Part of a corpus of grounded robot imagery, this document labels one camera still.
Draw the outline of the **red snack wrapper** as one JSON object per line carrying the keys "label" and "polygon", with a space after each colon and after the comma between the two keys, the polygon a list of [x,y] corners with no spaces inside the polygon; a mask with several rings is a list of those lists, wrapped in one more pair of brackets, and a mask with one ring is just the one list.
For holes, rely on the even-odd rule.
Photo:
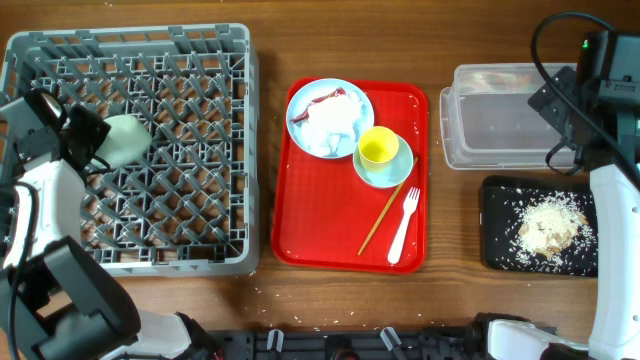
{"label": "red snack wrapper", "polygon": [[346,94],[346,91],[343,88],[339,87],[339,88],[336,88],[335,90],[333,90],[332,92],[328,93],[327,95],[324,95],[324,96],[321,96],[321,97],[313,99],[306,106],[306,108],[304,109],[304,111],[302,113],[300,113],[299,115],[297,115],[297,116],[295,116],[294,118],[291,119],[291,122],[292,123],[298,123],[300,121],[308,119],[309,118],[309,109],[313,105],[319,104],[319,103],[321,103],[321,102],[323,102],[323,101],[325,101],[327,99],[334,98],[334,97],[341,96],[341,95],[345,95],[345,94]]}

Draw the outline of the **white napkin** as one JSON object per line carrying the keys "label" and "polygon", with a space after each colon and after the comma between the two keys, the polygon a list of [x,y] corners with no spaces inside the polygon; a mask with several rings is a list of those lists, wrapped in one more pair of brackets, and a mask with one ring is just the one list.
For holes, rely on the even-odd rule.
{"label": "white napkin", "polygon": [[337,155],[341,146],[356,142],[354,126],[361,117],[363,103],[352,94],[338,95],[310,105],[301,125],[301,136],[313,155]]}

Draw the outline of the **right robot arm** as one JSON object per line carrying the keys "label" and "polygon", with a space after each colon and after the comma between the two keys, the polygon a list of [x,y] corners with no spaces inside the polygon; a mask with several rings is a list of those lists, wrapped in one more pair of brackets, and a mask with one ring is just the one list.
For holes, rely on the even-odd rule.
{"label": "right robot arm", "polygon": [[639,356],[639,37],[586,34],[575,70],[544,74],[529,105],[577,151],[589,172],[598,226],[598,297],[586,345],[517,317],[484,319],[490,359],[636,359]]}

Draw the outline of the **mint green bowl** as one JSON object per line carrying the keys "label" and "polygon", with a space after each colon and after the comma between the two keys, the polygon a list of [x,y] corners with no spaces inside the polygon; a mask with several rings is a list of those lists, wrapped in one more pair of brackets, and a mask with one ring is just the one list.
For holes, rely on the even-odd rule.
{"label": "mint green bowl", "polygon": [[149,148],[152,137],[136,116],[111,116],[105,122],[111,129],[91,161],[98,169],[104,168],[98,158],[105,160],[111,168],[118,168],[142,156]]}

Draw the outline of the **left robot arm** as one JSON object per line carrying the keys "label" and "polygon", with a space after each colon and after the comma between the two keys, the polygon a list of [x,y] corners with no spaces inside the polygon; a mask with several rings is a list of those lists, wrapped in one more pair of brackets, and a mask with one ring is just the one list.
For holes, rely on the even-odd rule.
{"label": "left robot arm", "polygon": [[35,91],[1,108],[17,214],[1,264],[1,327],[13,358],[221,359],[182,313],[138,311],[81,244],[87,166],[101,174],[143,154],[151,136],[133,115],[102,118]]}

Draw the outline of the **rice and food scraps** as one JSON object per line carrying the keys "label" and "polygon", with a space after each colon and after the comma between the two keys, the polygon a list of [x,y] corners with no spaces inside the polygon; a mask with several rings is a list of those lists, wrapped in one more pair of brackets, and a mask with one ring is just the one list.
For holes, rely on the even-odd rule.
{"label": "rice and food scraps", "polygon": [[511,201],[515,218],[507,222],[504,270],[593,276],[597,271],[597,231],[587,212],[589,194],[535,191],[530,200]]}

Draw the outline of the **yellow plastic cup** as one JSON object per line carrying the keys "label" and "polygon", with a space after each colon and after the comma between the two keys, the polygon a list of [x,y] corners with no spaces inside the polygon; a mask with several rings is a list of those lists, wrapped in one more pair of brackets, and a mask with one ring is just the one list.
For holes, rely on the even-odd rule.
{"label": "yellow plastic cup", "polygon": [[365,170],[380,173],[386,170],[399,150],[397,135],[389,128],[374,126],[368,129],[358,143],[361,165]]}

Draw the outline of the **small light blue bowl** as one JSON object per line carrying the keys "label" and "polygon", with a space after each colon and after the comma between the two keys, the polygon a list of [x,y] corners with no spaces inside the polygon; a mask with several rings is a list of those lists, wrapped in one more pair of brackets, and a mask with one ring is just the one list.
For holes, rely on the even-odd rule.
{"label": "small light blue bowl", "polygon": [[414,167],[414,156],[408,143],[397,135],[399,149],[389,166],[379,173],[366,170],[360,160],[359,150],[353,154],[353,165],[358,177],[368,186],[378,189],[396,187],[405,181]]}

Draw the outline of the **wooden chopstick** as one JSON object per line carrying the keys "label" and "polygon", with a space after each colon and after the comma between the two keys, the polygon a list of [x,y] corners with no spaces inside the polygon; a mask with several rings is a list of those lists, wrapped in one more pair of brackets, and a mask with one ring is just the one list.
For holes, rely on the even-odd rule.
{"label": "wooden chopstick", "polygon": [[[414,167],[409,177],[392,188],[385,190],[384,205],[376,205],[374,212],[367,216],[367,236],[364,238],[357,256],[359,258],[376,258],[389,266],[399,267],[401,263],[411,261],[422,262],[426,257],[426,205],[428,188],[424,182],[421,163],[414,157]],[[409,220],[406,238],[399,262],[392,265],[387,255],[403,216],[403,202],[412,187],[420,189],[420,198],[416,211]]]}

